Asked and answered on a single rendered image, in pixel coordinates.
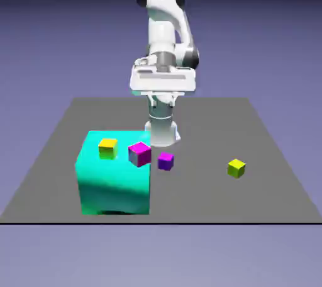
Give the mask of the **large teal box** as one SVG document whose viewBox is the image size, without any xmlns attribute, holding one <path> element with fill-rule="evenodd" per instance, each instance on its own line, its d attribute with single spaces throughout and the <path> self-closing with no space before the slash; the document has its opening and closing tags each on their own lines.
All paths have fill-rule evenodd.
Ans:
<svg viewBox="0 0 322 287">
<path fill-rule="evenodd" d="M 116 157 L 99 152 L 101 140 L 115 139 Z M 128 147 L 144 143 L 150 148 L 150 133 L 143 130 L 91 130 L 75 163 L 82 214 L 125 213 L 145 215 L 150 211 L 150 163 L 137 166 Z"/>
</svg>

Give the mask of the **small yellow cube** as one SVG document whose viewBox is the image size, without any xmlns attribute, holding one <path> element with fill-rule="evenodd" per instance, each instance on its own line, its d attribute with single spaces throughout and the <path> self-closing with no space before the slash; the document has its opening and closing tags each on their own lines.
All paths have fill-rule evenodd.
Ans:
<svg viewBox="0 0 322 287">
<path fill-rule="evenodd" d="M 101 159 L 115 159 L 118 154 L 118 140 L 103 138 L 98 145 L 98 149 Z"/>
</svg>

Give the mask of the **small purple cube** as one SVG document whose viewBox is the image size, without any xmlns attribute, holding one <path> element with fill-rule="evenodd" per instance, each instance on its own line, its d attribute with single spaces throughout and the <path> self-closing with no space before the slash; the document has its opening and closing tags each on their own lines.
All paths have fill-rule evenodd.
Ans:
<svg viewBox="0 0 322 287">
<path fill-rule="evenodd" d="M 158 156 L 158 169 L 170 171 L 174 166 L 174 154 L 162 152 Z"/>
</svg>

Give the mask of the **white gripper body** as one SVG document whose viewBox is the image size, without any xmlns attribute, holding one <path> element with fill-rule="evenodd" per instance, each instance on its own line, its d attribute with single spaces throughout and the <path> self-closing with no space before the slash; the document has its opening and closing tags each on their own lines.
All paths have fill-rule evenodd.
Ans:
<svg viewBox="0 0 322 287">
<path fill-rule="evenodd" d="M 138 93 L 194 92 L 196 71 L 192 68 L 170 66 L 169 72 L 157 72 L 155 65 L 134 65 L 130 88 Z"/>
</svg>

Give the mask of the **small magenta cube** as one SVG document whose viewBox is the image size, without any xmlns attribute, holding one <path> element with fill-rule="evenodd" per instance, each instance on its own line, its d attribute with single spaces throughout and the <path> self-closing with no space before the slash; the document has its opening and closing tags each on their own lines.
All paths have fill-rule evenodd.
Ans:
<svg viewBox="0 0 322 287">
<path fill-rule="evenodd" d="M 151 147 L 143 142 L 128 147 L 129 161 L 137 167 L 144 166 L 152 161 Z"/>
</svg>

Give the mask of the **small yellow-green cube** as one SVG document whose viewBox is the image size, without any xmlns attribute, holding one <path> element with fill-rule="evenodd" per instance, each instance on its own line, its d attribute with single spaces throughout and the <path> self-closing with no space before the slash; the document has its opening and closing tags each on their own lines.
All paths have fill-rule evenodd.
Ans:
<svg viewBox="0 0 322 287">
<path fill-rule="evenodd" d="M 239 160 L 233 159 L 227 164 L 227 174 L 238 179 L 245 173 L 246 164 Z"/>
</svg>

